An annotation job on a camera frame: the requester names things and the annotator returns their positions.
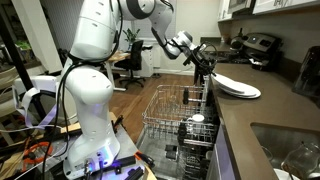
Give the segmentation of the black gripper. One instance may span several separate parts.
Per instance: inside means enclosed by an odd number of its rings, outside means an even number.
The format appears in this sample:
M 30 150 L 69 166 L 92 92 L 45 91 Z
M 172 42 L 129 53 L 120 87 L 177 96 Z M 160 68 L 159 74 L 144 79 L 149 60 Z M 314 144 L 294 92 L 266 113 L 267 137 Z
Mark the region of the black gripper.
M 196 71 L 201 75 L 210 75 L 217 63 L 216 55 L 209 55 L 206 52 L 208 47 L 215 46 L 212 43 L 202 43 L 201 45 L 197 46 L 193 50 L 189 50 L 190 55 L 187 59 L 183 62 L 183 65 L 189 65 L 193 63 L 196 67 Z

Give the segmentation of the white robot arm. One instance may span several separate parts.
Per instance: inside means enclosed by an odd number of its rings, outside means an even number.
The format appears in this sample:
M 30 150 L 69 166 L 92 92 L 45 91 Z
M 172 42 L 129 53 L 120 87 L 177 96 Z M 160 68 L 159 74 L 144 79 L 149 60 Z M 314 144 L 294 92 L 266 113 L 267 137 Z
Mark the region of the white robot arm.
M 114 82 L 96 69 L 117 50 L 114 44 L 118 41 L 117 27 L 121 21 L 149 20 L 152 34 L 169 59 L 183 54 L 199 74 L 212 73 L 214 62 L 200 56 L 205 46 L 195 45 L 188 32 L 181 31 L 172 39 L 166 38 L 173 14 L 174 8 L 168 0 L 83 1 L 61 79 L 74 99 L 82 131 L 63 162 L 68 179 L 75 180 L 111 166 L 123 149 L 109 115 Z

